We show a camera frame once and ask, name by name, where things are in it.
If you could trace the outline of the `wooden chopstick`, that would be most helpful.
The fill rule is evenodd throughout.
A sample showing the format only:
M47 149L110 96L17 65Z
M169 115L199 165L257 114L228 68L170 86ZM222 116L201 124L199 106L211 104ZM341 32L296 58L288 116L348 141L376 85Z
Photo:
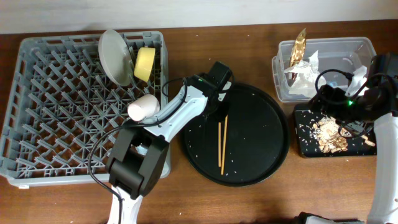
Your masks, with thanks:
M218 167L221 167L221 123L218 123Z
M224 175L224 164L225 164L225 155L226 155L226 139L228 132L228 115L224 120L224 134L223 134L223 143L222 143L222 154L221 154L221 175Z

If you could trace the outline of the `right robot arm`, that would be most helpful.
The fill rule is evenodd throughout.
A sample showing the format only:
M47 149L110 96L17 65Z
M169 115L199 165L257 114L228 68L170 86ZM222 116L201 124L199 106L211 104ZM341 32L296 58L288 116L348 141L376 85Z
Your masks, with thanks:
M336 119L353 138L368 128L376 137L377 162L374 199L367 223L397 223L397 54L372 58L367 79L350 93L330 85L315 85L309 101L318 110ZM364 129L351 128L363 123Z

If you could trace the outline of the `light blue cup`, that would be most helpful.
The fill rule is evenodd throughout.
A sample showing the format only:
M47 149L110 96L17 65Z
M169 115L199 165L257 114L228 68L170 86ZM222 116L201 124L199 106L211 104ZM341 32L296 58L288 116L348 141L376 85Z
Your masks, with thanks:
M145 155L147 154L147 152L148 152L148 148L147 148L147 146L141 144L141 145L139 145L139 146L136 146L136 151L137 151L140 155L145 156Z

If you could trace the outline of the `yellow bowl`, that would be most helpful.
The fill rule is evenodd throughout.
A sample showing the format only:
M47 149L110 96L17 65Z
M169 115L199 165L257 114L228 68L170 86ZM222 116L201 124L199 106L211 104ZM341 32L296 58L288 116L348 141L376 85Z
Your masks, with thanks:
M136 64L134 66L134 76L144 82L148 82L152 72L154 59L155 48L140 48L137 54Z

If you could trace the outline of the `pink cup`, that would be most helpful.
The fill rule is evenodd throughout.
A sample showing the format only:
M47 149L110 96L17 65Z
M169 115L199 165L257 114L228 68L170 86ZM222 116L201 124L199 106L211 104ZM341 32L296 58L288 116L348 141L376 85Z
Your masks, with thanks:
M127 107L128 116L134 121L142 121L160 111L158 99L151 94L146 94Z

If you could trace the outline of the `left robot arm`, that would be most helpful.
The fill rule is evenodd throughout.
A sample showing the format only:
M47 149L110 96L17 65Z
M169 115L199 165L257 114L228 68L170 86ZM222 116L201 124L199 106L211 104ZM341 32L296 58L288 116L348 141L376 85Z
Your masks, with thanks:
M184 80L175 98L152 116L126 121L106 164L113 200L109 223L136 223L142 199L159 181L174 136L193 118L224 107L232 70L215 62L208 73Z

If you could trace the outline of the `gold snack wrapper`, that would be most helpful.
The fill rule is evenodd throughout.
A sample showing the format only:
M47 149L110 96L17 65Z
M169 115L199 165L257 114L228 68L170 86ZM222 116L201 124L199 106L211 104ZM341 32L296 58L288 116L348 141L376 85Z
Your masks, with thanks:
M293 67L303 59L307 43L306 36L307 36L306 29L302 30L297 36L294 45L292 47L289 67Z

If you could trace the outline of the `white plate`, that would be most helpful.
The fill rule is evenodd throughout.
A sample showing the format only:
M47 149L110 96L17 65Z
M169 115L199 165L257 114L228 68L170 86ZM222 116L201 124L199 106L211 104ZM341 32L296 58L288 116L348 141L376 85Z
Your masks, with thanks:
M126 42L115 30L105 31L98 44L99 59L106 76L115 84L128 86L132 75L132 58Z

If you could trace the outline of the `white napkin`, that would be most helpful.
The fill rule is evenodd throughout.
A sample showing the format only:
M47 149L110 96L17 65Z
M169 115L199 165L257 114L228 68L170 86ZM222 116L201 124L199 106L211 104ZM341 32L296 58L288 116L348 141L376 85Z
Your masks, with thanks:
M284 73L293 80L289 84L288 93L291 95L303 95L306 98L312 98L316 95L315 81L319 76L318 51L312 54L308 61L301 60L298 64L286 68Z

